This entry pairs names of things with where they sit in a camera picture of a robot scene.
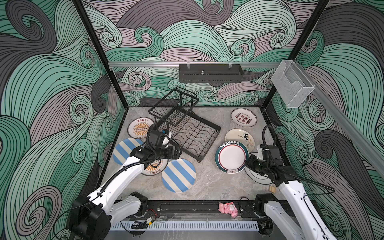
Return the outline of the green rimmed white plate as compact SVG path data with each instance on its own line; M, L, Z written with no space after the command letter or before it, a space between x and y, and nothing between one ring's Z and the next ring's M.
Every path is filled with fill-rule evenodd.
M237 174L245 167L249 151L240 142L229 141L220 145L215 153L215 163L225 174Z

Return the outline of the black wire dish rack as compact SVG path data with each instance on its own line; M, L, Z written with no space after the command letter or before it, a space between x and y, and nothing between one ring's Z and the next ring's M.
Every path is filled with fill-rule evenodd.
M198 116L194 107L197 94L176 87L149 109L159 130L172 133L171 143L197 162L202 162L217 139L221 127Z

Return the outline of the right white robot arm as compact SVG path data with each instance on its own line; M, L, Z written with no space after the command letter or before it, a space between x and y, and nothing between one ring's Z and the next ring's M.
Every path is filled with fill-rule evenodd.
M265 139L266 130L270 130L273 140L277 140L274 128L267 125L262 131L263 143L256 156L248 158L247 166L251 171L272 181L281 191L294 213L292 218L282 204L272 194L261 194L256 197L256 211L272 221L288 240L334 240L335 236L326 226L316 207L312 204L311 194L305 191L303 182L324 188L324 195L335 192L325 184L300 177L291 166L284 166L279 148L268 145Z

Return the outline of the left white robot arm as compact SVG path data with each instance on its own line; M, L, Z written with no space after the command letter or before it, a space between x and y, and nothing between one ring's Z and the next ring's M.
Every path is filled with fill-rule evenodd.
M151 125L142 145L135 147L123 165L98 189L78 197L69 213L69 230L82 240L103 240L112 226L126 217L145 214L147 197L138 192L118 201L128 185L155 161L177 160L182 150L168 128Z

